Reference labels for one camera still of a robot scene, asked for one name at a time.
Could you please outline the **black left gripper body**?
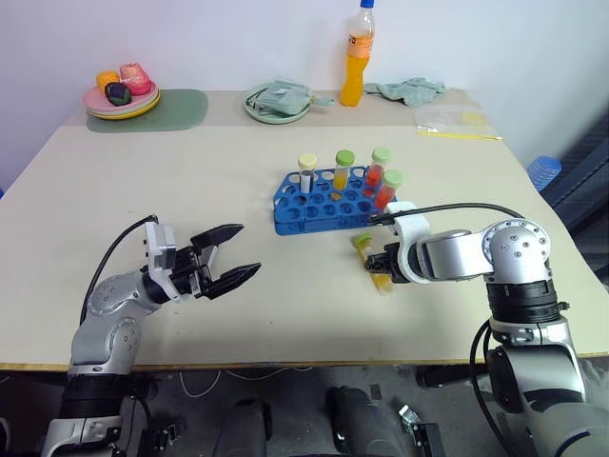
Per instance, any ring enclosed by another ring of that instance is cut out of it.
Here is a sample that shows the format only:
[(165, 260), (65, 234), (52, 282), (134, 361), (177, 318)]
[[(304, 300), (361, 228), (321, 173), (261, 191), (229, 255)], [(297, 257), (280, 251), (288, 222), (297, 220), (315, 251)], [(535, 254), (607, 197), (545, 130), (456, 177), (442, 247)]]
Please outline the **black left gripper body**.
[(177, 251), (170, 280), (180, 295), (205, 296), (208, 299), (220, 296), (219, 285), (210, 274), (217, 250), (218, 245), (210, 236), (195, 236), (190, 239), (189, 246)]

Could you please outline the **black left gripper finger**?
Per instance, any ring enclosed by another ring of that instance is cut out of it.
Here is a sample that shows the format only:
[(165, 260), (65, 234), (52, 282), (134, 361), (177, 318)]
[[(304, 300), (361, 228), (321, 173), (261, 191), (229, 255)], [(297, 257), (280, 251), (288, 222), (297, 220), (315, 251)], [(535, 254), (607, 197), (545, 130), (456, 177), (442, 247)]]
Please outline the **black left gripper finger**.
[(206, 286), (206, 298), (213, 300), (238, 288), (253, 277), (261, 266), (261, 263), (253, 263), (238, 266), (221, 274)]
[(213, 261), (219, 246), (233, 238), (244, 227), (243, 224), (223, 224), (191, 237), (190, 257), (196, 261)]

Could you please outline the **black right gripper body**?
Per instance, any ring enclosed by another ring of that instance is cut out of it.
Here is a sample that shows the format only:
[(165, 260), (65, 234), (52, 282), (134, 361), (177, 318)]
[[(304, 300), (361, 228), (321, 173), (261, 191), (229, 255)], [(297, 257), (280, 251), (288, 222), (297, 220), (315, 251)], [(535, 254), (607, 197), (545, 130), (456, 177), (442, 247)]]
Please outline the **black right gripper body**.
[(383, 274), (387, 274), (391, 277), (393, 283), (402, 283), (403, 274), (399, 265), (399, 249), (400, 243), (395, 242), (383, 247), (383, 253), (381, 254), (382, 271)]

